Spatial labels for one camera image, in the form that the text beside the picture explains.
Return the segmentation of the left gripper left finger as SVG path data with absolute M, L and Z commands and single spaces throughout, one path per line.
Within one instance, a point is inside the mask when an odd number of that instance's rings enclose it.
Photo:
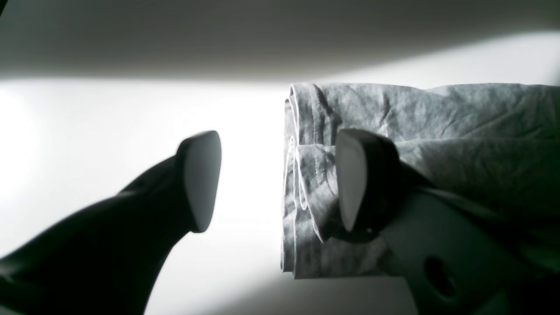
M 173 247 L 208 229 L 221 168 L 218 132 L 118 194 L 54 224 L 1 259 L 1 307 L 20 315 L 142 315 Z

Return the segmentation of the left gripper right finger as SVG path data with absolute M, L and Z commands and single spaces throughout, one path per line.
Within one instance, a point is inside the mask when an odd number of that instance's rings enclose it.
M 352 237 L 382 237 L 420 315 L 557 315 L 559 224 L 522 223 L 442 191 L 390 139 L 336 138 L 339 209 Z

